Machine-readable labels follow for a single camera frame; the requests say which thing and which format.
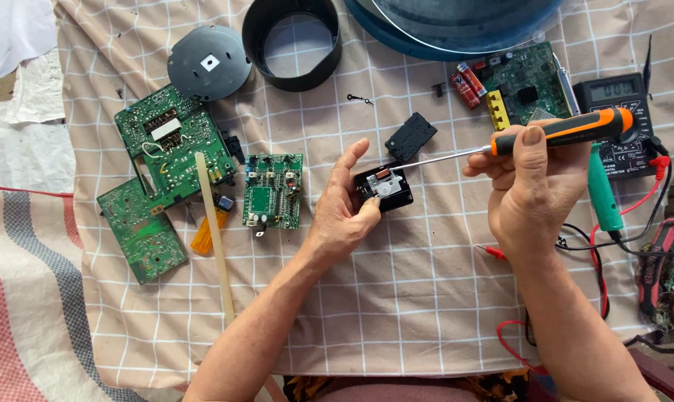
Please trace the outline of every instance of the hand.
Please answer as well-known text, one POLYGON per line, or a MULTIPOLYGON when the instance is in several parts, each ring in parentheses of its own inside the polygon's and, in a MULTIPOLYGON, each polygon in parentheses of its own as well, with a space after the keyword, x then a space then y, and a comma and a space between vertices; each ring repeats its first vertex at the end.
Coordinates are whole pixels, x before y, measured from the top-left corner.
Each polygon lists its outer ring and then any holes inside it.
POLYGON ((511 262, 552 254, 562 224, 588 185, 589 142, 546 148, 540 126, 558 120, 493 134, 518 134, 513 156, 474 154, 463 168, 469 178, 485 173, 493 179, 488 225, 511 262))
POLYGON ((366 138, 344 152, 330 173, 327 187, 315 207, 315 218, 301 251, 327 270, 347 258, 379 223, 379 199, 364 204, 350 169, 369 148, 366 138))

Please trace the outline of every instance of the fingernail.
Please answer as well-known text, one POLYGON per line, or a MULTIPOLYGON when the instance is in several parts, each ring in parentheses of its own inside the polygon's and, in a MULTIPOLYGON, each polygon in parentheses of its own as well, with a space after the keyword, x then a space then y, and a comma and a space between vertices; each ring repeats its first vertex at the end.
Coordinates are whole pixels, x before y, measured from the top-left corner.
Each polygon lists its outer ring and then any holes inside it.
POLYGON ((540 139, 543 138, 543 135, 540 133, 543 130, 538 126, 530 126, 526 129, 525 135, 523 135, 523 145, 529 147, 530 145, 535 145, 540 142, 540 139))

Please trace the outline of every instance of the black plastic ring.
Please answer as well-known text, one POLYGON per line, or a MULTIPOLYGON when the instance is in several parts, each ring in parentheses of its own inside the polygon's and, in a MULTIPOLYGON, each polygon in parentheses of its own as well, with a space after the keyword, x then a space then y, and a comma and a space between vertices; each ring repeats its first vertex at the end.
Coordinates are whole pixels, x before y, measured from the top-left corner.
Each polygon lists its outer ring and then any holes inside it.
POLYGON ((255 0, 243 20, 243 47, 248 59, 274 87, 288 92, 308 91, 329 78, 342 57, 337 10, 330 0, 255 0), (332 35, 332 50, 305 75, 275 77, 265 63, 265 40, 278 22, 295 14, 308 14, 324 23, 332 35))

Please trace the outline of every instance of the green circuit board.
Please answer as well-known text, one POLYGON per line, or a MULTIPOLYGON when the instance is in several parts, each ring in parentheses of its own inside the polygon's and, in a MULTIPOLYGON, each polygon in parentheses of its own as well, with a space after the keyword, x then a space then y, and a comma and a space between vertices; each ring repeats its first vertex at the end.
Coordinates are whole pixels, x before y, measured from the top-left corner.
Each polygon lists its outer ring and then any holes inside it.
POLYGON ((194 152, 206 155, 211 184, 233 176, 235 165, 208 109, 198 96, 182 96, 171 85, 114 116, 137 175, 142 162, 153 186, 141 182, 153 213, 200 189, 194 152))
POLYGON ((510 123, 527 124, 537 108, 561 119, 570 117, 551 44, 543 42, 512 53, 511 62, 491 67, 489 74, 493 75, 484 79, 487 91, 501 90, 510 123), (535 87, 538 99, 521 102, 519 91, 530 87, 535 87))
POLYGON ((302 154, 248 155, 244 226, 298 228, 302 159, 302 154))
POLYGON ((151 282, 188 259, 166 213, 151 214, 139 178, 112 189, 96 201, 138 283, 151 282))

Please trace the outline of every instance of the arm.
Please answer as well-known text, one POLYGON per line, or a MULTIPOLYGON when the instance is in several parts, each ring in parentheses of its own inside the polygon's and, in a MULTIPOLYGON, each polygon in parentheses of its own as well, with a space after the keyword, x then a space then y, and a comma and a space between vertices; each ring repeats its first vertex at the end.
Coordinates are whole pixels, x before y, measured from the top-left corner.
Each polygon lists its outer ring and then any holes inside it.
POLYGON ((553 248, 587 187, 590 144, 547 150, 540 127, 501 134, 515 133, 512 157, 472 155, 463 173, 493 179, 488 223, 513 267, 543 364, 564 400, 657 401, 553 248))
POLYGON ((335 262, 347 258, 381 218, 379 199, 360 205, 350 176, 368 147, 369 141, 362 139, 337 161, 307 239, 211 346, 186 390, 185 402, 252 401, 260 391, 309 289, 335 262))

